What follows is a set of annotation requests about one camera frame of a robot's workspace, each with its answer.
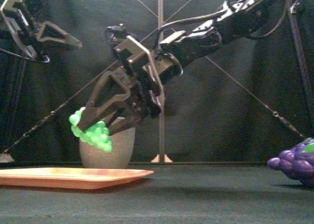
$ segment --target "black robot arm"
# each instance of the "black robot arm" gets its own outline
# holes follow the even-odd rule
[[[103,120],[112,135],[134,127],[147,116],[155,118],[163,110],[163,85],[182,74],[197,59],[235,39],[262,39],[271,34],[251,35],[267,23],[269,9],[275,1],[226,0],[214,14],[166,24],[158,31],[151,50],[136,41],[123,25],[107,28],[112,53],[123,65],[100,77],[82,114],[79,129],[86,131]],[[201,22],[203,24],[190,34],[183,30],[175,31],[159,40],[166,29]],[[120,89],[118,94],[112,86]],[[112,124],[123,114],[124,120]]]

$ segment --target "cable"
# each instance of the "cable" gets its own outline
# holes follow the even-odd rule
[[[283,22],[285,16],[286,16],[286,14],[287,14],[287,9],[286,9],[287,4],[289,4],[289,0],[285,0],[285,6],[283,6],[282,15],[281,15],[281,18],[279,18],[279,20],[278,20],[278,22],[277,22],[277,25],[273,27],[273,29],[271,29],[266,34],[263,34],[263,35],[261,35],[261,36],[257,36],[257,37],[251,36],[250,34],[246,35],[246,38],[247,38],[247,39],[254,39],[254,40],[265,39],[265,38],[270,37],[270,36],[274,34],[274,32],[275,32],[277,29],[279,28],[279,26],[281,26],[281,24],[282,24],[282,22]]]
[[[19,58],[19,59],[23,59],[23,60],[27,60],[27,61],[31,61],[31,62],[39,62],[39,63],[48,63],[51,61],[50,57],[47,55],[44,55],[44,60],[43,61],[39,61],[39,60],[35,60],[35,59],[29,59],[27,57],[23,57],[20,54],[17,53],[13,53],[8,50],[4,50],[0,48],[0,52],[5,53],[7,55],[9,56],[13,56],[15,58]]]

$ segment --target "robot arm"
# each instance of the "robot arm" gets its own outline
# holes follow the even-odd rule
[[[163,109],[163,85],[201,57],[214,53],[235,39],[253,37],[269,20],[270,5],[277,0],[226,0],[218,12],[166,24],[148,50],[127,33],[123,26],[107,28],[112,52],[123,66],[103,74],[82,114],[78,127],[86,131],[103,120],[111,135],[134,127],[143,118],[155,118]],[[160,33],[187,24],[203,22],[190,34],[174,32],[159,41]],[[118,85],[119,94],[102,96],[104,87]],[[112,124],[126,112],[124,120]]]
[[[36,22],[36,16],[44,7],[42,0],[5,0],[0,7],[0,38],[13,38],[24,59],[34,62],[48,62],[47,48],[79,49],[83,45],[52,22]]]

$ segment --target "metal rod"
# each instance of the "metal rod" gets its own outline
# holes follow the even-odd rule
[[[306,104],[307,104],[307,112],[310,117],[310,123],[311,123],[311,130],[314,129],[314,97],[313,97],[313,89],[311,84],[309,80],[309,72],[307,72],[307,66],[306,66],[306,55],[305,55],[305,49],[303,49],[303,43],[298,28],[298,22],[295,14],[293,15],[291,12],[289,13],[289,19],[290,19],[290,26],[291,26],[291,35],[293,35],[293,41],[294,41],[294,48],[297,52],[297,58],[298,58],[298,64],[299,64],[299,71],[301,71],[301,77],[302,77],[302,84],[305,88],[306,93]]]
[[[158,0],[158,28],[163,26],[163,0]],[[164,162],[164,106],[159,114],[159,162]]]

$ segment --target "dark gray table surface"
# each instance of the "dark gray table surface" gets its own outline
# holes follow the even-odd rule
[[[0,223],[314,223],[314,189],[263,166],[138,165],[99,190],[0,186]]]

